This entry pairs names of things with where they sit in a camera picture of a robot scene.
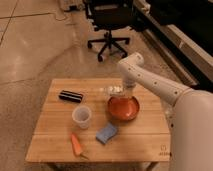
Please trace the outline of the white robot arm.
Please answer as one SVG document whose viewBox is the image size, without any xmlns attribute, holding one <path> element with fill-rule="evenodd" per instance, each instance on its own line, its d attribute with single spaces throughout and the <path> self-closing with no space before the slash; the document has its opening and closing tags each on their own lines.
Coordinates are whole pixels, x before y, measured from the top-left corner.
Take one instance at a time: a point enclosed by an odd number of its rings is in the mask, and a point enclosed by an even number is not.
<svg viewBox="0 0 213 171">
<path fill-rule="evenodd" d="M 118 62 L 125 88 L 142 85 L 173 107 L 169 171 L 213 171 L 213 93 L 143 68 L 135 52 Z"/>
</svg>

